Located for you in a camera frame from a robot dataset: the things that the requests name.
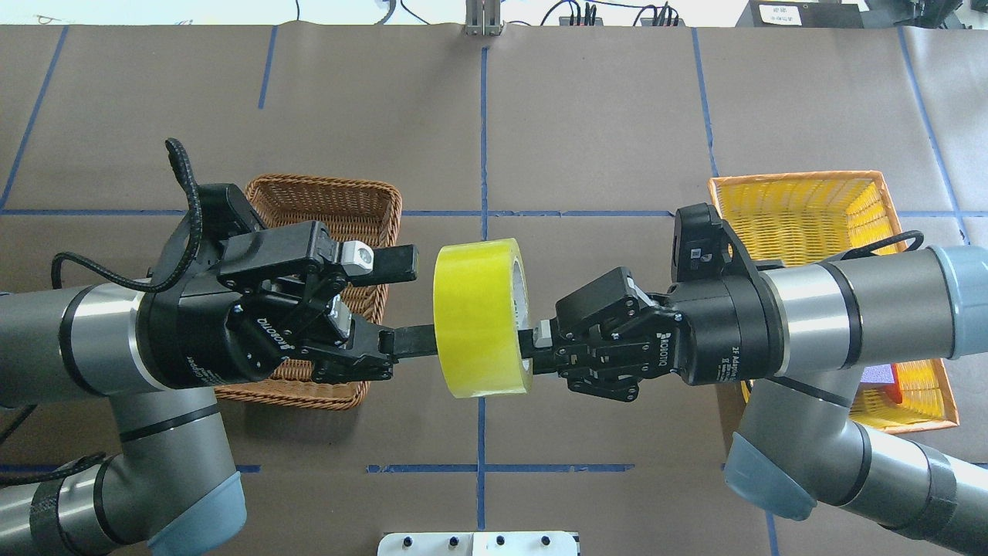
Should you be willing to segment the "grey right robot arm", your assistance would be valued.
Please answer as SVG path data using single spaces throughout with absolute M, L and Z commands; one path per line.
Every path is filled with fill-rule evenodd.
M 696 250 L 665 294 L 617 268 L 520 331 L 533 373 L 629 402 L 649 378 L 746 383 L 723 472 L 787 520 L 819 503 L 914 541 L 986 553 L 986 471 L 851 418 L 910 364 L 986 352 L 986 250 L 926 247 L 763 268 Z

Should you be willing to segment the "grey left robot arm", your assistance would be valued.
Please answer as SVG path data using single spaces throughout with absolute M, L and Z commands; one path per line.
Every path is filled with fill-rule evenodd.
M 78 251 L 110 268 L 144 275 L 178 217 L 2 216 L 2 291 L 49 289 L 54 253 Z M 420 277 L 391 287 L 385 323 L 428 321 L 431 265 L 442 244 L 472 242 L 476 217 L 404 218 L 399 243 L 417 244 Z M 398 365 L 373 383 L 363 404 L 345 412 L 220 400 L 242 475 L 247 521 L 208 555 L 375 555 L 385 534 L 447 529 L 440 488 L 462 487 L 459 474 L 369 473 L 368 466 L 441 463 L 442 413 L 449 401 L 435 357 Z M 35 410 L 2 447 L 2 465 L 59 465 L 120 451 L 107 400 L 57 402 Z M 452 455 L 462 456 L 460 448 Z

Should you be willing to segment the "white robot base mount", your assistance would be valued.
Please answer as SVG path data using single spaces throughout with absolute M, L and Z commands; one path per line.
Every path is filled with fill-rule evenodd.
M 377 555 L 580 555 L 567 531 L 441 531 L 386 534 Z

